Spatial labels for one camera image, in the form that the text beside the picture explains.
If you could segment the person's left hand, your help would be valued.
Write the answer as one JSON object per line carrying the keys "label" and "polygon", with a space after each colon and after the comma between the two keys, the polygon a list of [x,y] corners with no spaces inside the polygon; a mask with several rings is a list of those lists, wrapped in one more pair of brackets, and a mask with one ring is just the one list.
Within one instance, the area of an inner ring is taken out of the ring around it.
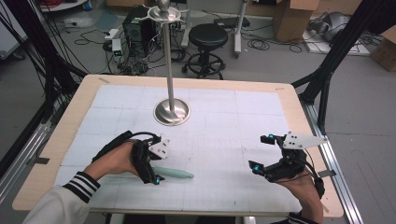
{"label": "person's left hand", "polygon": [[106,155],[97,161],[88,165],[84,169],[84,173],[95,180],[99,180],[105,175],[118,175],[123,173],[137,175],[137,171],[130,161],[132,150],[133,143],[125,142],[107,152]]}

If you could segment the small cardboard box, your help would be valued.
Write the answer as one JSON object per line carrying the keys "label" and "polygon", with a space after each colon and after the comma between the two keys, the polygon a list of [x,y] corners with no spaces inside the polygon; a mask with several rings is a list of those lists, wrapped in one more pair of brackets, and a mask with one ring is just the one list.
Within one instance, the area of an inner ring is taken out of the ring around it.
{"label": "small cardboard box", "polygon": [[396,72],[396,25],[390,27],[382,36],[384,39],[371,53],[370,58],[389,72]]}

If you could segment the steel utensil stand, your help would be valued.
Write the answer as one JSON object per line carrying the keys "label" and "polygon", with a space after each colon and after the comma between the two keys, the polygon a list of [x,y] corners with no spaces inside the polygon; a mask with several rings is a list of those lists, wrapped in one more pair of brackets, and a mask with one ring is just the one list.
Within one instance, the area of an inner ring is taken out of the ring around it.
{"label": "steel utensil stand", "polygon": [[170,7],[170,0],[155,0],[157,5],[148,9],[145,20],[156,21],[161,25],[163,35],[163,55],[166,67],[166,84],[168,98],[156,104],[154,118],[165,126],[177,126],[187,121],[190,116],[190,106],[174,95],[171,42],[169,26],[180,21],[181,13]]}

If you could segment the black computer tower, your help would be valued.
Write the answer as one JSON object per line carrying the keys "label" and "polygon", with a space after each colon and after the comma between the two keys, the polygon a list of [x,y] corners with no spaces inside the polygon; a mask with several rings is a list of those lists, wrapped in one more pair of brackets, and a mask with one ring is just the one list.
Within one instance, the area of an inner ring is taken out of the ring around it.
{"label": "black computer tower", "polygon": [[149,54],[149,41],[155,36],[155,25],[146,19],[149,9],[133,6],[122,23],[129,50],[134,55],[146,57]]}

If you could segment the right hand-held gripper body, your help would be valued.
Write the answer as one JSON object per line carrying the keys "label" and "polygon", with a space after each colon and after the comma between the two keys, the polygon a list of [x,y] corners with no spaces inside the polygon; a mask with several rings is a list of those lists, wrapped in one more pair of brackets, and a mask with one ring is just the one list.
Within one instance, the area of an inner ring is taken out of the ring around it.
{"label": "right hand-held gripper body", "polygon": [[306,166],[311,169],[314,178],[318,178],[315,168],[306,161],[304,150],[325,144],[327,140],[324,137],[289,131],[283,136],[275,135],[275,139],[274,145],[278,145],[281,149],[282,158],[279,162],[264,167],[264,177],[269,182],[274,183],[283,178],[294,178]]}

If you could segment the aluminium rail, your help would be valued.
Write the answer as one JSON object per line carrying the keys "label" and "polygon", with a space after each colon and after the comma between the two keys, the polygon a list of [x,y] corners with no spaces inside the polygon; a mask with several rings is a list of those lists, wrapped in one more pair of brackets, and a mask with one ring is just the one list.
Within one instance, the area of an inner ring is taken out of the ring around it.
{"label": "aluminium rail", "polygon": [[324,145],[320,145],[320,150],[324,164],[329,171],[335,171],[335,174],[331,176],[332,185],[335,189],[337,199],[342,205],[344,216],[347,219],[348,224],[364,224],[361,213],[356,205],[351,191],[347,185],[346,179],[344,178],[342,169],[335,156],[332,145],[326,133],[322,133],[318,122],[318,112],[313,105],[302,104],[302,108],[307,117],[308,123],[310,124],[311,130],[314,135],[318,137],[324,137],[327,142]]}
{"label": "aluminium rail", "polygon": [[38,158],[38,150],[46,145],[49,140],[50,130],[50,124],[39,124],[29,135],[17,157],[7,168],[3,177],[0,178],[0,204],[6,199],[23,170],[35,163]]}

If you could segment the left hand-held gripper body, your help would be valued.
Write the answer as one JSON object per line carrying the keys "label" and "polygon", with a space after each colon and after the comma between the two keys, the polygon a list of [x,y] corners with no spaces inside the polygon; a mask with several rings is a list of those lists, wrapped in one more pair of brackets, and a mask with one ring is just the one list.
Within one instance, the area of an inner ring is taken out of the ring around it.
{"label": "left hand-held gripper body", "polygon": [[150,145],[148,141],[137,139],[133,139],[132,142],[133,150],[131,153],[131,162],[141,180],[145,184],[153,184],[153,177],[156,174],[150,165],[150,162],[152,161],[150,155],[155,154],[160,156],[163,160],[166,160],[169,156],[170,141],[165,139],[152,145]]}

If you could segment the whisk with mint green handle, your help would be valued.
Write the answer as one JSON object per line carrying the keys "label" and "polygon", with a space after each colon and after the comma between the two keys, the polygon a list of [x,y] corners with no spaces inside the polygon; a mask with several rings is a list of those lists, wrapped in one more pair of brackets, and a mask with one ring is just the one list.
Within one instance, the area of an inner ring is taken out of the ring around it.
{"label": "whisk with mint green handle", "polygon": [[194,178],[194,174],[179,169],[156,166],[153,168],[153,170],[158,175],[165,175],[180,179]]}

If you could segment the person's right hand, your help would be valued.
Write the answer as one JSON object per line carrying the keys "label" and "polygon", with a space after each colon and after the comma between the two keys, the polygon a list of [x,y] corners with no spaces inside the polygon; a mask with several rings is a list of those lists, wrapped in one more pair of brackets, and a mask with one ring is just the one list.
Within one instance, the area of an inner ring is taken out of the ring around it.
{"label": "person's right hand", "polygon": [[281,179],[277,184],[288,189],[302,207],[302,216],[320,222],[323,208],[311,175],[302,172],[292,179]]}

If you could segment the white cabinet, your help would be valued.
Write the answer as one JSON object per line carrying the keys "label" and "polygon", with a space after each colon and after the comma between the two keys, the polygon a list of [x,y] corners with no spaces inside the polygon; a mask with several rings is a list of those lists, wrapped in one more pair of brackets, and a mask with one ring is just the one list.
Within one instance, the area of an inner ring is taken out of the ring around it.
{"label": "white cabinet", "polygon": [[9,55],[11,55],[20,44],[6,28],[6,26],[1,22],[1,19],[3,19],[11,28],[13,28],[23,40],[27,39],[27,35],[22,30],[8,7],[2,1],[0,1],[0,60],[4,60]]}

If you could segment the white round table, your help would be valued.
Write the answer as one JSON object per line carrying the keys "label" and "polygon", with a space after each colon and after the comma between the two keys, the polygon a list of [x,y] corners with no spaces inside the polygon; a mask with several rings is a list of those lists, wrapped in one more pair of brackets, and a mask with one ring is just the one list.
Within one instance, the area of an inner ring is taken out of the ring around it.
{"label": "white round table", "polygon": [[40,9],[44,12],[53,12],[53,11],[60,11],[60,10],[66,10],[70,9],[73,7],[79,7],[82,6],[85,2],[88,0],[77,0],[76,2],[66,2],[65,0],[62,0],[61,3],[55,4],[53,6],[50,5],[44,5],[41,6]]}

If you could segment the white power adapter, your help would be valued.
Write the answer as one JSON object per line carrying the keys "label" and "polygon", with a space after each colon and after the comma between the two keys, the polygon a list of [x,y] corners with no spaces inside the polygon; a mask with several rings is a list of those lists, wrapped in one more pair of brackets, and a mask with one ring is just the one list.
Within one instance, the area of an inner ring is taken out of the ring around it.
{"label": "white power adapter", "polygon": [[115,56],[121,56],[122,52],[121,52],[121,41],[119,38],[113,39],[112,40],[112,52]]}

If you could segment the flat black device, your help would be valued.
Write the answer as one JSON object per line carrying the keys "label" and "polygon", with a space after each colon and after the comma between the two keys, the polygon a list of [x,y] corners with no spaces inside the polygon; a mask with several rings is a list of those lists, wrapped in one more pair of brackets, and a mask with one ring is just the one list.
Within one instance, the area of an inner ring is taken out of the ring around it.
{"label": "flat black device", "polygon": [[[234,28],[239,23],[238,17],[226,18],[226,19],[214,19],[214,23],[223,28]],[[250,21],[246,18],[243,18],[242,26],[247,27],[250,25]]]}

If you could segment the tall cardboard box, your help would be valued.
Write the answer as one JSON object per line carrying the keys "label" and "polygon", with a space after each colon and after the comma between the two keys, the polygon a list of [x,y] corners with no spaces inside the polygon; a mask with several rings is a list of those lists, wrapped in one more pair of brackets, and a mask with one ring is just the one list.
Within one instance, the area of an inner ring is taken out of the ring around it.
{"label": "tall cardboard box", "polygon": [[275,39],[281,42],[299,41],[318,4],[319,0],[276,0],[273,15]]}

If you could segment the black metal frame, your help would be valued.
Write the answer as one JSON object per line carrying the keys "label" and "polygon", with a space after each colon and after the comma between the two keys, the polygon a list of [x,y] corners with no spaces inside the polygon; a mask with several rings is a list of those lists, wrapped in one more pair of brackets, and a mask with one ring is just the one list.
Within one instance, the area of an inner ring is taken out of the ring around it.
{"label": "black metal frame", "polygon": [[346,28],[335,41],[333,47],[320,66],[313,73],[291,83],[294,88],[306,84],[304,91],[298,95],[300,101],[306,105],[313,105],[317,96],[320,95],[317,125],[322,134],[326,133],[326,112],[332,75],[345,59],[363,31],[389,1],[390,0],[361,0],[361,3],[351,16]]}
{"label": "black metal frame", "polygon": [[17,159],[17,156],[21,153],[22,147],[33,134],[33,130],[41,121],[47,121],[50,118],[54,110],[55,100],[63,94],[72,94],[77,91],[78,84],[73,79],[72,74],[81,78],[88,75],[87,72],[77,68],[59,54],[28,0],[3,1],[35,47],[35,51],[41,57],[41,60],[37,59],[37,56],[22,40],[17,31],[0,13],[0,22],[5,25],[11,35],[20,43],[31,59],[36,72],[45,79],[45,100],[27,126],[23,129],[17,140],[7,151],[6,155],[0,160],[0,179],[6,175],[11,164]]}

